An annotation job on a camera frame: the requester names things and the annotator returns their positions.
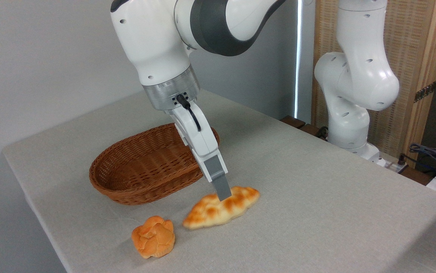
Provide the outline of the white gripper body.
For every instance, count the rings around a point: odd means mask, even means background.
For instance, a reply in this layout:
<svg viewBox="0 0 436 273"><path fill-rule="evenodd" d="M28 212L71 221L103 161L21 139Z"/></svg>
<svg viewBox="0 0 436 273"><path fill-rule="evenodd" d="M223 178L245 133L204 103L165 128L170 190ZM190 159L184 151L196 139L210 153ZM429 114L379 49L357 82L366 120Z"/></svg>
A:
<svg viewBox="0 0 436 273"><path fill-rule="evenodd" d="M190 110L179 106L171 110L171 117L185 145L189 145L200 157L218 150L218 143L204 113L195 103Z"/></svg>

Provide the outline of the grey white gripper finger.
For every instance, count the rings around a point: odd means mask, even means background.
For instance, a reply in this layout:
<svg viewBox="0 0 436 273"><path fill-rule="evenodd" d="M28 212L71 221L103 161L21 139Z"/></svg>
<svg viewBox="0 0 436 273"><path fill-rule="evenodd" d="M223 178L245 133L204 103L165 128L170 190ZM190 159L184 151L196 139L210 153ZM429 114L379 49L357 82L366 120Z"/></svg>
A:
<svg viewBox="0 0 436 273"><path fill-rule="evenodd" d="M218 199L223 201L230 197L232 194L226 178L228 170L220 151L216 150L204 157L196 155L196 161L205 178L215 188Z"/></svg>

